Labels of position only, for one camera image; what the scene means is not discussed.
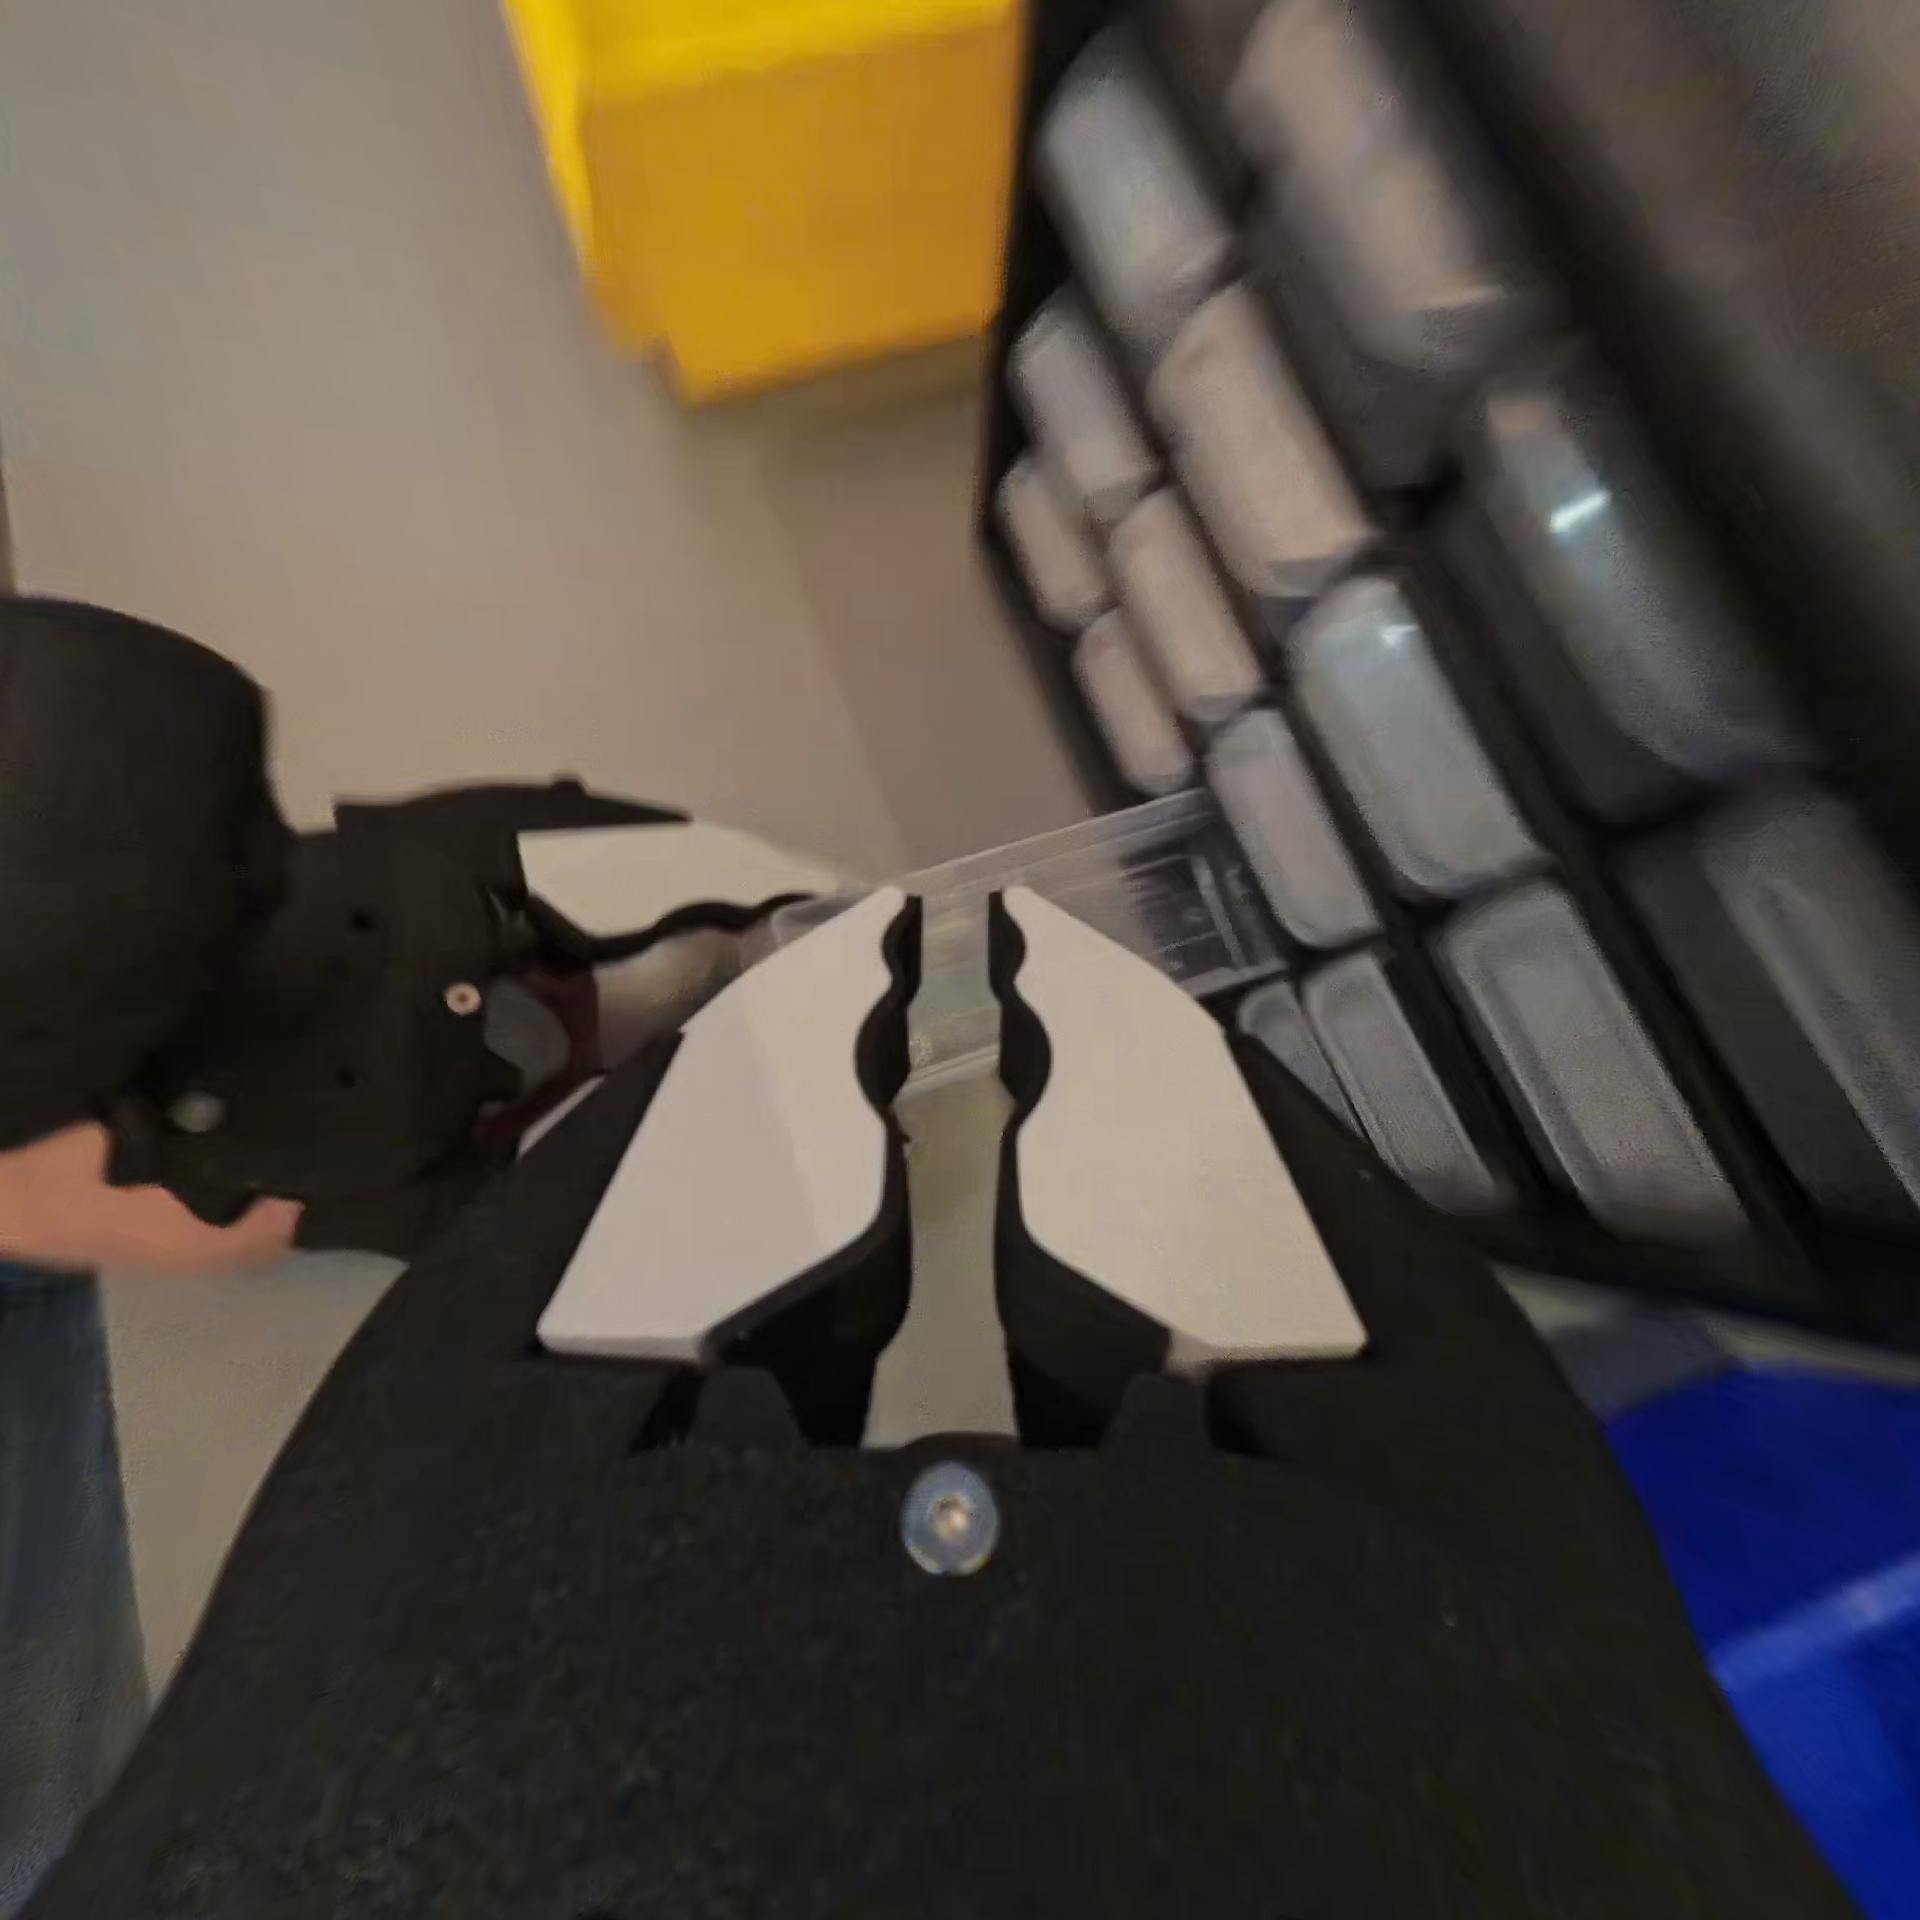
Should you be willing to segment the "yellow plastic bin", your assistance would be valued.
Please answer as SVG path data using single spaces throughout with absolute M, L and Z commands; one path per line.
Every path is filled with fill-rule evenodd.
M 1025 5 L 499 13 L 602 332 L 685 407 L 988 335 Z

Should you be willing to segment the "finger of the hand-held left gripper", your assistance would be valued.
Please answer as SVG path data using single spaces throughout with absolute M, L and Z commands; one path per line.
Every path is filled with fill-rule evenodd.
M 525 831 L 516 856 L 530 909 L 575 948 L 745 932 L 783 907 L 846 890 L 832 867 L 706 823 Z
M 599 1011 L 489 1011 L 484 1043 L 510 1088 L 484 1110 L 484 1134 L 515 1157 L 532 1151 L 607 1076 Z

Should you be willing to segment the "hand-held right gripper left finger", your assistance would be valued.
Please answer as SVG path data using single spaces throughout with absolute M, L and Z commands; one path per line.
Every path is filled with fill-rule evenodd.
M 681 1030 L 541 1320 L 568 1359 L 703 1365 L 891 1213 L 920 901 L 886 884 Z

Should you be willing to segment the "blue plastic bin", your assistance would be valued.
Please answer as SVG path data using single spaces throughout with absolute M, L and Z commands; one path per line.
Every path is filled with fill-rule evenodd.
M 1874 1918 L 1919 1914 L 1919 1391 L 1731 1370 L 1605 1420 L 1708 1669 Z

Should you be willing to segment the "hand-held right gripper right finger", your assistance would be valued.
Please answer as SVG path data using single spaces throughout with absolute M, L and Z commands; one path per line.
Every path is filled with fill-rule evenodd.
M 1371 1336 L 1228 1035 L 1033 889 L 993 909 L 1014 946 L 1003 1038 L 1027 1015 L 1044 1044 L 1012 1134 L 1037 1252 L 1165 1333 L 1174 1374 L 1362 1354 Z

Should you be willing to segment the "clear plastic drawer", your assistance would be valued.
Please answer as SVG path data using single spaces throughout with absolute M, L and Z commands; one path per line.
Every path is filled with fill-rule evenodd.
M 898 884 L 923 901 L 908 1095 L 996 1068 L 988 901 L 1017 887 L 1154 963 L 1208 1004 L 1227 1004 L 1295 970 L 1295 948 L 1201 788 L 974 852 L 901 876 Z

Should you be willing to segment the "person's left hand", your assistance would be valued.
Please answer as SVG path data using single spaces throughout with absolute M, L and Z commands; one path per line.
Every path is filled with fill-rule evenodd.
M 53 1277 L 176 1281 L 244 1272 L 286 1256 L 302 1207 L 253 1202 L 227 1226 L 155 1185 L 109 1181 L 111 1141 L 84 1123 L 3 1152 L 3 1260 Z

